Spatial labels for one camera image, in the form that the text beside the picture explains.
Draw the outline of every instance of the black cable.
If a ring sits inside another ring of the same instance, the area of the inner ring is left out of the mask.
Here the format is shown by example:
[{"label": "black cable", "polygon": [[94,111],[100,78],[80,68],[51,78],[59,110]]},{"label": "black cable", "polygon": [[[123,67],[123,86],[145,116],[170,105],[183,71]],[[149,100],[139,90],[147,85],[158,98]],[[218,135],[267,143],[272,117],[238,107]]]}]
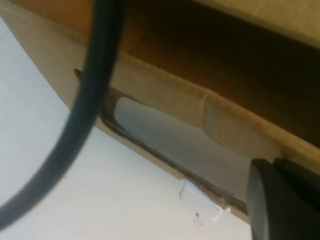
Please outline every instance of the black cable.
[{"label": "black cable", "polygon": [[0,231],[37,205],[65,175],[102,108],[121,39],[124,0],[97,0],[81,86],[64,131],[38,172],[0,208]]}]

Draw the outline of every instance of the white wall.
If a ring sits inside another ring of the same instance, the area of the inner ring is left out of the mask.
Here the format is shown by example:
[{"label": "white wall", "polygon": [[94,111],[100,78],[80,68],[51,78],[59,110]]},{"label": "white wall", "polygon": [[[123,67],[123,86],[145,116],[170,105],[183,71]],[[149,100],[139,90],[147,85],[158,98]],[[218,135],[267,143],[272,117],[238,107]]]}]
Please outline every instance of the white wall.
[{"label": "white wall", "polygon": [[[35,173],[69,109],[0,18],[0,204]],[[182,183],[94,129],[71,170],[1,240],[248,240],[230,213],[211,222],[179,199]]]}]

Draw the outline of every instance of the brown cardboard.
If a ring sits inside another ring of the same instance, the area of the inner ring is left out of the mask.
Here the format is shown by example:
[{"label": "brown cardboard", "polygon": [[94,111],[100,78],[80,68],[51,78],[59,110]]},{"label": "brown cardboard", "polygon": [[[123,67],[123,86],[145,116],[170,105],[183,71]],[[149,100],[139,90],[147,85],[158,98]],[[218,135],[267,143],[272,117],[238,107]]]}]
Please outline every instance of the brown cardboard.
[{"label": "brown cardboard", "polygon": [[[7,1],[1,2],[0,14],[57,95],[71,107],[79,85],[73,69],[82,68],[86,54],[85,38]],[[157,64],[150,64],[153,62],[147,58],[146,61],[137,59],[142,56],[138,54],[139,49],[146,45],[140,41],[137,46],[130,51],[132,56],[119,55],[111,84],[114,89],[204,130],[213,141],[247,161],[253,158],[273,161],[285,157],[320,174],[320,150],[317,147],[239,106],[229,100],[230,95],[221,96],[212,89],[177,76],[179,74],[160,69]],[[186,175],[178,167],[169,166],[112,133],[100,120],[97,126],[177,178]],[[221,199],[218,193],[221,189],[199,186],[219,204],[229,205]]]}]

